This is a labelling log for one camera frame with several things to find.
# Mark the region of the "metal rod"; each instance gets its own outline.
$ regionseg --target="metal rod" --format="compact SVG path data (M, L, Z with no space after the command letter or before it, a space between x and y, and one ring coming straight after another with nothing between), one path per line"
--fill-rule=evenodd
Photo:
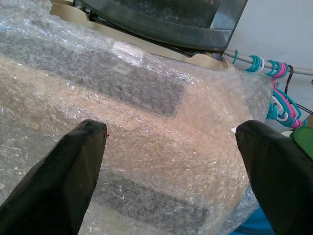
M224 52L224 55L227 55L229 57L234 58L235 57L235 52L232 51L232 50L226 50ZM241 61L245 61L245 62L250 63L250 64L252 64L252 62L253 62L253 59L250 56L245 56L245 55L242 55L242 54L239 54L239 53L238 53L237 59L241 60ZM269 69L273 68L272 64L270 62L265 62L265 67L269 68ZM293 66L293 73L313 76L313 70L303 69L303 68L294 67L294 66Z

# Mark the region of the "plastic wrap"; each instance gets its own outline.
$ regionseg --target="plastic wrap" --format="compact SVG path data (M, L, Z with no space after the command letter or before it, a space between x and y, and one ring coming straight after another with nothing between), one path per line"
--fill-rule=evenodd
M0 203L62 134L107 124L80 234L228 234L256 209L235 134L264 121L272 85L148 54L49 14L0 1Z

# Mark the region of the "green object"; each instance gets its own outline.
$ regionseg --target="green object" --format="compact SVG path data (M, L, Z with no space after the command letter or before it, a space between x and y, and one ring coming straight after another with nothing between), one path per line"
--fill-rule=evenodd
M313 159L313 128L296 129L290 137Z

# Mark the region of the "clothing rod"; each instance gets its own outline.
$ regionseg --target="clothing rod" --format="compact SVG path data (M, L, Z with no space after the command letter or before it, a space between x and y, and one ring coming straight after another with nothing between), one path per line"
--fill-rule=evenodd
M235 54L236 53L232 50L226 50L224 52L224 55L227 55L227 56L232 57L232 58L235 58ZM245 55L242 55L239 53L238 53L237 59L241 60L241 61L245 61L245 62L250 63L250 64L252 64L252 62L253 62L253 59L250 56L245 56ZM265 67L269 68L269 69L273 68L272 64L270 62L267 62L267 61L265 62ZM293 73L313 76L313 70L303 69L303 68L294 67L294 66L293 66Z

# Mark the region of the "white wall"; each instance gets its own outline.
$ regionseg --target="white wall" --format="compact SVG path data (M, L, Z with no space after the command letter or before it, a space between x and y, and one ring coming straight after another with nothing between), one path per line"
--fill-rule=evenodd
M313 69L313 0L249 0L228 49ZM249 64L235 66L246 69ZM280 80L280 88L284 89L286 79ZM312 79L295 74L288 88L295 102L311 110ZM286 129L276 121L268 123L278 131Z

